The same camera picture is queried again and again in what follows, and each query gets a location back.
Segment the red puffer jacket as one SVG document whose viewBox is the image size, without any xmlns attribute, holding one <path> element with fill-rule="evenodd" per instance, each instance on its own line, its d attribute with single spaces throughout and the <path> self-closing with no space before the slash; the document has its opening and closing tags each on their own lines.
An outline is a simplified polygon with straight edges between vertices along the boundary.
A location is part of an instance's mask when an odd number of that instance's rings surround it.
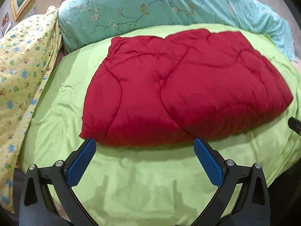
<svg viewBox="0 0 301 226">
<path fill-rule="evenodd" d="M 114 37 L 87 88 L 80 137 L 107 146 L 221 139 L 274 120 L 292 101 L 240 32 Z"/>
</svg>

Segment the yellow cartoon print blanket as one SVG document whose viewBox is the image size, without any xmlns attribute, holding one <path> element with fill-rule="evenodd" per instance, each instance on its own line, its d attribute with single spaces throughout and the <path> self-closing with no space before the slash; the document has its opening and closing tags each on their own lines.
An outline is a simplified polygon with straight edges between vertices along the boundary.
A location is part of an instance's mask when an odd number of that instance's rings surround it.
<svg viewBox="0 0 301 226">
<path fill-rule="evenodd" d="M 1 39 L 1 206 L 14 212 L 13 177 L 22 142 L 61 48 L 58 10 L 50 6 Z"/>
</svg>

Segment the teal floral quilt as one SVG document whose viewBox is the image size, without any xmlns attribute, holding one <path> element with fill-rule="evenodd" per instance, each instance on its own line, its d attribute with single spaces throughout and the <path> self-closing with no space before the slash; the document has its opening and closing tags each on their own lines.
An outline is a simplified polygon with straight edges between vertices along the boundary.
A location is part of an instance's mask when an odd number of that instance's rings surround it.
<svg viewBox="0 0 301 226">
<path fill-rule="evenodd" d="M 68 53 L 145 27 L 218 23 L 265 34 L 295 59 L 288 22 L 258 0 L 66 0 L 58 19 Z"/>
</svg>

